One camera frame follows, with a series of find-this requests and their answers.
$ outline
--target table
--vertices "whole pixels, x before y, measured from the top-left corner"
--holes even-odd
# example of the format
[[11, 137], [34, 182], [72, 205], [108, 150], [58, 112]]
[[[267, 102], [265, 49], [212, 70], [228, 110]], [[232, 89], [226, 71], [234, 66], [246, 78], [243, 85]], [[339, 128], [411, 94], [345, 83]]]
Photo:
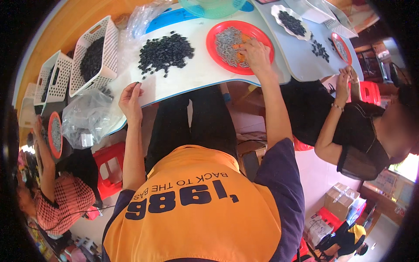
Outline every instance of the table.
[[[181, 6], [180, 4], [173, 4], [171, 8], [172, 10], [177, 10]], [[195, 48], [195, 56], [191, 60], [186, 59], [187, 65], [182, 69], [170, 67], [167, 78], [163, 77], [164, 71], [160, 70], [153, 75], [147, 76], [145, 80], [142, 80], [143, 76], [141, 75], [141, 71], [137, 68], [138, 60], [131, 63], [127, 70], [119, 74], [115, 80], [108, 84], [108, 88], [111, 89], [112, 95], [115, 97], [110, 108], [111, 113], [120, 118], [117, 123], [109, 128], [108, 135], [124, 127], [126, 118], [118, 107], [118, 98], [122, 90], [135, 81], [143, 83], [142, 88], [145, 92], [140, 98], [140, 103], [143, 107], [181, 93], [228, 81], [240, 80], [260, 86], [260, 82], [254, 75], [237, 75], [231, 73], [215, 63], [207, 52], [205, 46], [207, 32], [214, 25], [228, 20], [240, 20], [251, 23], [266, 33], [270, 39], [274, 38], [266, 22], [256, 9], [251, 12], [238, 11], [222, 19], [191, 19], [167, 25], [147, 33], [143, 38], [144, 40], [160, 38], [169, 35], [171, 31], [176, 31], [176, 33], [188, 37], [191, 46]], [[279, 51], [279, 47], [275, 41], [272, 41], [272, 43], [275, 49], [273, 67], [279, 74], [279, 82], [288, 83], [291, 75]]]
[[[329, 63], [321, 57], [316, 57], [312, 53], [312, 42], [297, 39], [295, 36], [288, 34], [285, 29], [278, 25], [273, 15], [271, 15], [271, 7], [273, 5], [283, 5], [289, 7], [284, 0], [279, 2], [261, 5], [255, 0], [252, 0], [253, 5], [260, 11], [260, 14], [266, 21], [269, 29], [271, 30], [279, 49], [285, 59], [287, 69], [291, 76], [300, 82], [315, 81], [322, 79], [326, 76], [339, 74], [339, 68], [344, 68], [347, 64], [342, 60], [339, 55], [332, 50], [332, 45], [328, 38], [331, 38], [331, 30], [324, 24], [314, 23], [312, 21], [303, 19], [311, 32], [313, 39], [325, 47], [329, 54]], [[342, 37], [348, 46], [352, 56], [352, 67], [357, 72], [361, 81], [364, 80], [361, 65], [358, 61], [357, 54], [349, 39]]]

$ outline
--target clear plastic bag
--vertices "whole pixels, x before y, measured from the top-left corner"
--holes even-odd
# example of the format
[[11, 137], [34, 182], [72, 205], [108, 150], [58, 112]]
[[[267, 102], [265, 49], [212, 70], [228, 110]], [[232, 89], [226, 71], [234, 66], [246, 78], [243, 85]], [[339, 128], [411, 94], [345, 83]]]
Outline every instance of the clear plastic bag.
[[150, 22], [168, 9], [172, 3], [173, 0], [155, 0], [135, 7], [129, 17], [127, 29], [119, 34], [118, 72], [125, 71], [131, 63], [138, 61], [143, 35]]
[[112, 97], [99, 89], [86, 90], [62, 112], [61, 134], [76, 149], [99, 144], [116, 121]]

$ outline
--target navy sleeve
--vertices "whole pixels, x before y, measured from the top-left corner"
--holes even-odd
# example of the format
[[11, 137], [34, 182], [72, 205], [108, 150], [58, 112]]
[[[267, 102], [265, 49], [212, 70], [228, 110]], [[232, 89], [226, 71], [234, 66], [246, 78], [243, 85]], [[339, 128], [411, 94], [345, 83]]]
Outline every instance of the navy sleeve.
[[108, 232], [109, 227], [111, 226], [115, 218], [119, 215], [119, 213], [121, 213], [122, 210], [127, 207], [127, 205], [131, 201], [134, 194], [135, 194], [135, 191], [130, 190], [130, 189], [122, 190], [119, 193], [118, 200], [116, 201], [116, 204], [115, 204], [114, 213], [112, 214], [111, 219], [109, 219], [108, 223], [105, 226], [105, 230], [103, 231], [103, 237], [102, 237], [102, 261], [103, 262], [110, 261], [108, 254], [106, 253], [105, 247], [103, 246], [106, 233]]
[[282, 236], [271, 261], [290, 262], [303, 236], [305, 205], [294, 146], [289, 138], [266, 152], [254, 182], [271, 191], [281, 219]]

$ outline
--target orange plate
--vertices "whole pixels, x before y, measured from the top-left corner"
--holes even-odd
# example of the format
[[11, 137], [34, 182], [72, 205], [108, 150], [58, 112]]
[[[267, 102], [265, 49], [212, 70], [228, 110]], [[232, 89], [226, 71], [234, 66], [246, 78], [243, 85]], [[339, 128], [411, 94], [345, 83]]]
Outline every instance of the orange plate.
[[227, 29], [227, 27], [233, 26], [240, 30], [244, 35], [248, 37], [254, 37], [259, 42], [262, 42], [264, 45], [271, 48], [271, 52], [269, 54], [269, 60], [271, 63], [274, 61], [274, 55], [275, 51], [272, 46], [271, 40], [269, 37], [262, 32], [259, 28], [255, 27], [252, 24], [242, 22], [242, 21], [224, 21], [219, 24], [216, 24], [213, 28], [210, 29], [210, 31], [207, 34], [207, 50], [211, 58], [219, 64], [222, 68], [227, 69], [230, 72], [233, 72], [235, 74], [239, 75], [254, 75], [253, 71], [250, 68], [244, 68], [241, 66], [231, 66], [225, 62], [222, 61], [222, 58], [217, 54], [216, 46], [215, 46], [215, 35], [222, 32], [224, 29]]
[[[347, 45], [346, 45], [346, 43], [343, 41], [343, 39], [340, 37], [340, 35], [338, 35], [338, 34], [336, 34], [336, 33], [332, 33], [332, 41], [333, 41], [333, 44], [335, 45], [335, 50], [336, 50], [336, 52], [338, 52], [338, 54], [339, 54], [339, 56], [341, 57], [341, 59], [342, 59], [345, 63], [347, 63], [348, 65], [352, 65], [352, 56], [351, 56], [351, 52], [349, 52], [349, 48], [348, 48], [348, 46], [347, 46]], [[346, 54], [348, 55], [348, 61], [347, 61], [347, 62], [345, 61], [345, 59], [343, 59], [342, 54], [341, 54], [341, 53], [339, 52], [339, 50], [337, 49], [337, 47], [336, 47], [336, 41], [340, 41], [340, 42], [342, 43], [343, 48], [345, 49]]]
[[58, 120], [59, 120], [59, 128], [61, 129], [61, 119], [59, 117], [59, 114], [56, 111], [54, 111], [51, 114], [51, 116], [49, 117], [49, 123], [48, 123], [48, 142], [49, 142], [49, 148], [51, 149], [52, 154], [54, 155], [54, 157], [56, 159], [59, 159], [61, 157], [61, 153], [62, 153], [62, 135], [61, 135], [61, 150], [59, 152], [57, 152], [57, 150], [55, 150], [54, 144], [52, 143], [52, 135], [51, 135], [52, 121], [56, 117], [58, 117]]

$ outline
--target hand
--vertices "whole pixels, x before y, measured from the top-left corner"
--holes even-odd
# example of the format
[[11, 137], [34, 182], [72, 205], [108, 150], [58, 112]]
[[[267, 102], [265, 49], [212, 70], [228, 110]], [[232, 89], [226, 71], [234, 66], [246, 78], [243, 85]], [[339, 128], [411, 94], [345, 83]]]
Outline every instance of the hand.
[[339, 69], [339, 72], [341, 74], [349, 75], [349, 81], [351, 82], [351, 84], [355, 84], [359, 82], [357, 72], [355, 72], [352, 66], [348, 65], [347, 67], [343, 69], [341, 68]]
[[244, 55], [245, 61], [258, 79], [268, 74], [274, 74], [269, 60], [270, 51], [269, 47], [256, 39], [247, 41], [241, 48], [240, 53]]
[[336, 83], [336, 98], [335, 98], [335, 104], [337, 104], [340, 107], [344, 107], [346, 104], [346, 101], [349, 98], [349, 74], [340, 73], [337, 83]]
[[138, 97], [142, 96], [143, 93], [144, 90], [141, 89], [141, 83], [138, 82], [129, 84], [122, 91], [118, 105], [127, 117], [129, 125], [138, 124], [142, 121], [142, 110]]
[[42, 119], [40, 115], [36, 115], [34, 134], [36, 135], [37, 139], [42, 137]]

